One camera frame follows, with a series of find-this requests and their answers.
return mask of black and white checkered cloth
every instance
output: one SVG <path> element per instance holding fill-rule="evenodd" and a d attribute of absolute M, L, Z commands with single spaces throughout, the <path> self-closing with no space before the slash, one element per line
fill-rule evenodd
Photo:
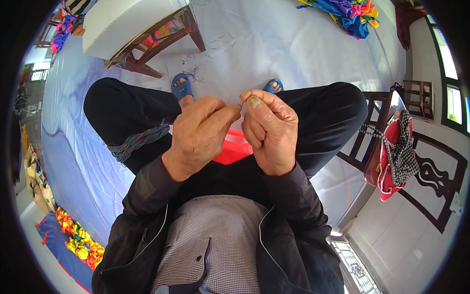
<path fill-rule="evenodd" d="M 411 143 L 410 119 L 411 116 L 408 110 L 401 112 L 399 120 L 400 136 L 398 137 L 396 145 L 393 145 L 388 141 L 385 135 L 375 129 L 374 126 L 363 125 L 373 129 L 373 132 L 362 129 L 359 130 L 361 133 L 365 133 L 382 140 L 385 144 L 390 164 L 390 171 L 392 172 L 392 182 L 397 186 L 406 183 L 406 181 L 412 176 L 419 173 L 418 161 L 415 158 L 415 150 Z"/>

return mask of thread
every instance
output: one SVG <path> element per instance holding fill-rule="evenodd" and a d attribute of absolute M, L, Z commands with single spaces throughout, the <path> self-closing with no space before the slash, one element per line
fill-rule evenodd
<path fill-rule="evenodd" d="M 169 131 L 170 126 L 165 124 L 165 120 L 162 120 L 162 123 L 157 127 L 128 136 L 122 145 L 110 143 L 107 147 L 116 160 L 122 163 L 129 159 L 134 150 L 139 149 L 145 144 L 151 144 L 159 140 Z"/>

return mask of red plastic bag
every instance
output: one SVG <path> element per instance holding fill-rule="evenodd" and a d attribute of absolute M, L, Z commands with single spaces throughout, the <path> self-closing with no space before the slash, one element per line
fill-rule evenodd
<path fill-rule="evenodd" d="M 253 154 L 253 147 L 245 140 L 242 131 L 228 130 L 222 153 L 213 160 L 222 164 L 231 164 Z"/>

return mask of wooden stool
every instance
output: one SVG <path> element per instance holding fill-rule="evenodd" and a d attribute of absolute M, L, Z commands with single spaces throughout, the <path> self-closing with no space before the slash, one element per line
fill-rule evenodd
<path fill-rule="evenodd" d="M 419 90 L 413 90 L 413 85 L 417 85 Z M 405 79 L 403 80 L 403 87 L 405 89 L 403 103 L 410 114 L 434 120 L 432 111 L 432 83 Z M 412 100 L 413 95 L 418 95 L 418 100 Z"/>
<path fill-rule="evenodd" d="M 172 21 L 178 21 L 183 27 L 180 28 L 177 32 L 170 33 L 169 35 L 163 36 L 157 40 L 154 39 L 150 47 L 142 43 L 148 37 L 155 38 L 155 32 Z M 108 69 L 114 65 L 117 65 L 125 70 L 138 72 L 159 79 L 162 77 L 162 74 L 145 63 L 160 53 L 162 50 L 186 35 L 190 35 L 201 52 L 206 50 L 201 33 L 199 32 L 197 23 L 189 6 L 178 9 L 171 15 L 154 23 L 149 28 L 141 32 L 124 47 L 122 47 L 121 50 L 118 51 L 110 60 L 105 60 L 105 67 Z M 132 53 L 133 49 L 142 51 L 143 55 L 139 59 L 136 59 Z"/>

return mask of sandal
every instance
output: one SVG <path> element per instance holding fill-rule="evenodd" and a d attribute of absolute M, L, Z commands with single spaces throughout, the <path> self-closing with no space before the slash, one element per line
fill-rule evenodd
<path fill-rule="evenodd" d="M 269 84 L 269 83 L 271 83 L 271 82 L 276 82 L 276 83 L 279 85 L 279 87 L 281 88 L 281 91 L 284 91 L 284 86 L 282 85 L 281 81 L 278 80 L 278 79 L 272 79 L 272 80 L 270 80 L 270 81 L 266 84 L 266 86 L 263 88 L 263 91 L 269 92 L 269 93 L 271 93 L 271 94 L 276 94 L 276 93 L 277 93 L 276 90 L 274 90 L 273 86 L 271 86 L 271 85 Z"/>
<path fill-rule="evenodd" d="M 180 79 L 185 79 L 186 81 L 181 85 L 175 87 L 174 84 L 176 84 L 176 82 Z M 187 75 L 185 75 L 184 73 L 179 73 L 173 78 L 172 93 L 176 96 L 176 99 L 178 101 L 181 100 L 185 95 L 193 95 L 193 90 L 191 89 L 191 84 Z"/>

